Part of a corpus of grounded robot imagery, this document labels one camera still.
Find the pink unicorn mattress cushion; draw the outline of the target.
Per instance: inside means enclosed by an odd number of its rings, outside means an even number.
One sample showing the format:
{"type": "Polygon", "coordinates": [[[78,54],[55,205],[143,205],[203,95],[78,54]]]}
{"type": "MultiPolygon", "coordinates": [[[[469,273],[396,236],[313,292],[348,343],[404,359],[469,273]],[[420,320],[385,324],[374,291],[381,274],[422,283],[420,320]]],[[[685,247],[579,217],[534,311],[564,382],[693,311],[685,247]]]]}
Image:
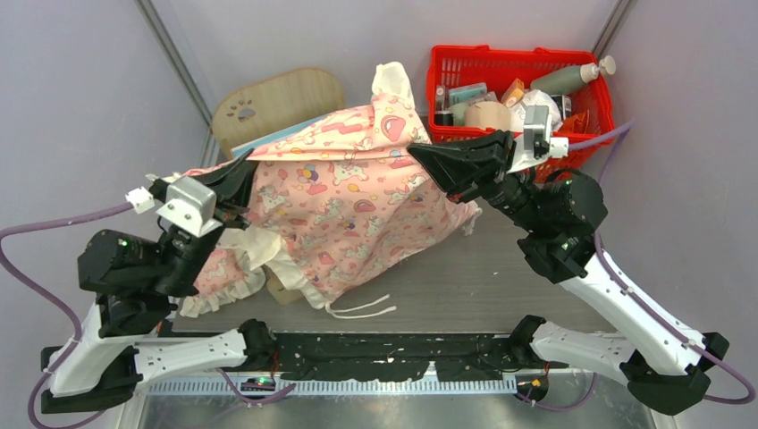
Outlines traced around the pink unicorn mattress cushion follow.
{"type": "Polygon", "coordinates": [[[453,232],[470,234],[481,214],[450,202],[408,153],[429,136],[403,65],[378,65],[372,93],[368,105],[255,148],[250,226],[225,231],[216,247],[245,252],[251,268],[338,319],[391,313],[386,298],[334,304],[453,232]]]}

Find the wooden pet bed frame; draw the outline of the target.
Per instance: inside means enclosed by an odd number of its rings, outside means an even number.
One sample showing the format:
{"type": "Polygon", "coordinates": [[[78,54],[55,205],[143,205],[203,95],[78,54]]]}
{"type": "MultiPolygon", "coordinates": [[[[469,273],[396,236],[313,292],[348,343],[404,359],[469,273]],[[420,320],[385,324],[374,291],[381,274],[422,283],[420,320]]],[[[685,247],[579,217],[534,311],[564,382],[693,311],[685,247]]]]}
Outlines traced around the wooden pet bed frame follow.
{"type": "Polygon", "coordinates": [[[226,159],[255,139],[345,107],[332,73],[316,67],[287,71],[229,93],[216,107],[211,131],[226,159]]]}

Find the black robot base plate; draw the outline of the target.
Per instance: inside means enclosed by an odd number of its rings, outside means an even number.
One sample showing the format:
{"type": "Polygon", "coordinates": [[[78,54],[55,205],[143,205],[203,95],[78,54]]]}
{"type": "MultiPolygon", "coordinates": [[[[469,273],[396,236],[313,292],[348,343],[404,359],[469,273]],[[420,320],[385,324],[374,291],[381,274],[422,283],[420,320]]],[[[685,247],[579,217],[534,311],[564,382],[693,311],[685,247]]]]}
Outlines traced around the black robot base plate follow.
{"type": "Polygon", "coordinates": [[[494,381],[546,362],[492,333],[276,332],[238,371],[277,369],[287,381],[417,381],[434,367],[443,382],[494,381]]]}

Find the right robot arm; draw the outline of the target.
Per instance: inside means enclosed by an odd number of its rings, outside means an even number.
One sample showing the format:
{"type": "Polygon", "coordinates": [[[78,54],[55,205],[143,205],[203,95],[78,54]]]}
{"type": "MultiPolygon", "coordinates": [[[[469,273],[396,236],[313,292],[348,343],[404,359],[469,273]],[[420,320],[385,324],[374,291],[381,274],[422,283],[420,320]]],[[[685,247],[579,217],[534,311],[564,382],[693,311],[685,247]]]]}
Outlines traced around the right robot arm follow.
{"type": "Polygon", "coordinates": [[[729,342],[680,322],[612,261],[597,232],[608,211],[595,179],[562,168],[535,182],[536,166],[566,151],[557,139],[501,130],[446,145],[408,146],[450,201],[481,198],[523,229],[518,247],[532,270],[582,299],[623,335],[613,341],[527,315],[510,335],[513,360],[596,373],[625,386],[648,408],[675,416],[706,398],[707,373],[729,342]]]}

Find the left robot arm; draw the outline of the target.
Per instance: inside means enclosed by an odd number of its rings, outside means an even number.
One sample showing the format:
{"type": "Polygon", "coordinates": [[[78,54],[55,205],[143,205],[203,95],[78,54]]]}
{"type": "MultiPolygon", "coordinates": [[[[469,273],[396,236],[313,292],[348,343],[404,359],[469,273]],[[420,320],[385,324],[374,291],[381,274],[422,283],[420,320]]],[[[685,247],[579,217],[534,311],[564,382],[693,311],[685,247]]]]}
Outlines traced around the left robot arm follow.
{"type": "Polygon", "coordinates": [[[43,413],[104,411],[180,374],[262,370],[273,362],[274,339],[256,320],[194,341],[147,343],[177,299],[198,294],[195,281],[223,233],[248,228],[256,169],[243,155],[215,171],[154,179],[126,195],[133,211],[155,210],[167,228],[158,240],[104,229],[88,241],[78,259],[79,285],[96,297],[80,336],[43,351],[50,374],[43,413]]]}

